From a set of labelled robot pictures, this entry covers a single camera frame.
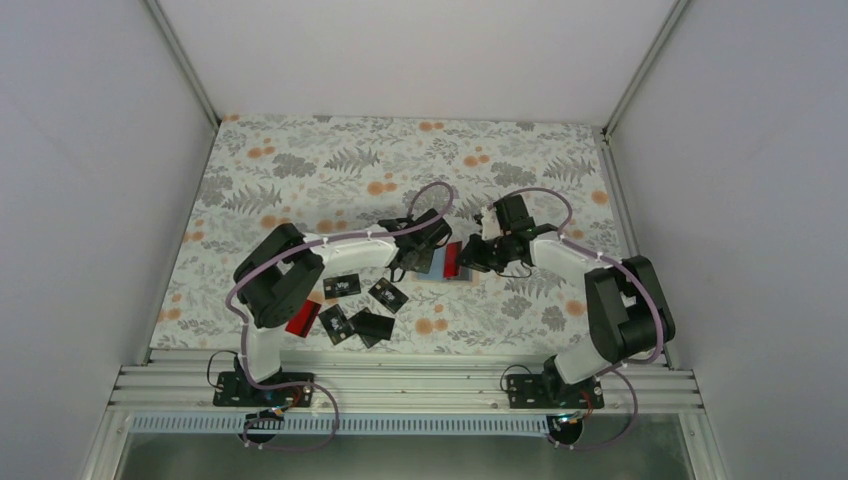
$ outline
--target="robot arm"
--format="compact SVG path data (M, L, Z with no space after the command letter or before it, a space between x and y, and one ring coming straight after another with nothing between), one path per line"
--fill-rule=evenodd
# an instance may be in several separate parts
M262 381L279 370L279 345L284 335L280 327L297 314L322 277L369 267L426 272L433 251L451 233L444 219L406 235L372 236L409 228L436 215L429 210L414 221L383 220L365 231L345 234L344 239L323 245L318 242L318 246L288 257L284 263L291 264L291 268L286 273L269 268L248 282L238 298L248 306L254 319L248 326L245 349L253 378ZM520 196L503 198L492 208L484 207L477 219L482 232L471 235L459 256L461 265L500 273L510 263L519 261L550 270L586 292L592 341L580 342L545 362L543 378L552 401L568 395L572 385L656 345L657 330L651 313L624 275L601 261L600 256L592 258L564 245L552 225L536 226ZM322 238L301 234L291 224L281 225L239 266L234 278L238 282L268 259ZM657 305L663 342L671 340L674 322L651 263L639 256L621 263L639 279Z
M437 215L430 209L415 220L381 220L367 229L347 232L343 234L344 239L332 243L326 243L326 237L321 235L302 234L290 223L274 229L236 269L233 275L236 282L284 251L316 240L318 246L286 258L283 263L291 268L285 273L280 268L268 268L238 293L239 301L247 305L253 316L253 323L247 326L247 348L243 349L253 378L261 382L280 369L279 345L285 335L282 327L300 311L322 278L373 267L390 268L393 272L399 269L426 273L439 242L451 235L444 219L405 235L380 234L410 229Z
M511 262L520 261L549 270L586 292L592 341L579 342L545 362L542 377L551 402L559 403L558 398L582 388L572 386L655 347L659 333L662 343L674 338L674 320L647 258L635 256L620 263L650 295L662 332L657 332L646 299L637 294L622 272L602 260L600 253L593 258L566 246L554 226L536 226L520 196L508 196L491 208L484 207L476 219L482 232L469 239L459 257L461 265L501 273Z

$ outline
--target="metal floor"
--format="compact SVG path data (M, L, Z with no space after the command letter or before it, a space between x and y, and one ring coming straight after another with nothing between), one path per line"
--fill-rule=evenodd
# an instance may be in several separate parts
M586 443L604 441L626 415L587 421ZM131 434L118 478L347 480L598 478L689 479L688 454L676 415L645 415L613 448L557 451L543 439L508 436L342 436L308 454L245 449L232 434ZM308 445L320 437L280 436L275 443Z

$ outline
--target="table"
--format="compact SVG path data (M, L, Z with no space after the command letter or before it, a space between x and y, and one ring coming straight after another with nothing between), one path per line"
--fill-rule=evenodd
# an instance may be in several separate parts
M434 180L455 188L447 216L454 240L478 231L472 215L484 203L543 186L573 204L569 236L620 253L588 125L231 115L213 146L151 347L237 347L239 320L224 308L224 296L236 266L271 229L291 222L302 232L334 233L401 217L418 189ZM444 199L444 192L429 191L417 213L440 208ZM552 196L525 194L525 200L537 223L557 225L565 218ZM365 293L386 271L358 273L363 294L340 299L342 309L388 314ZM526 279L475 273L463 285L407 274L398 287L410 300L395 315L391 341L369 352L543 354L588 336L583 292L539 269ZM310 299L324 308L336 303L320 288ZM366 350L358 338L334 347L319 321L306 339L287 335L280 348Z

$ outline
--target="white wall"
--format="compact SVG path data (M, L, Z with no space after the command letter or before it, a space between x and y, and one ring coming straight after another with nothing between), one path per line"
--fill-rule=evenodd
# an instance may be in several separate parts
M0 18L0 477L74 478L213 133L141 2Z
M674 0L160 0L218 114L602 125Z
M848 472L848 3L696 1L613 134L729 473Z

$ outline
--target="red card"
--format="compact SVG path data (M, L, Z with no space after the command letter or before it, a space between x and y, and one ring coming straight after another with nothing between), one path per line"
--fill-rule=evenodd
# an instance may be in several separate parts
M312 329L315 317L318 316L318 310L321 310L321 304L307 300L300 311L297 312L297 315L286 324L286 331L298 337L306 338L309 335L309 330Z
M445 247L445 270L442 276L444 278L453 278L459 276L459 263L457 258L459 252L462 251L462 242L449 243Z

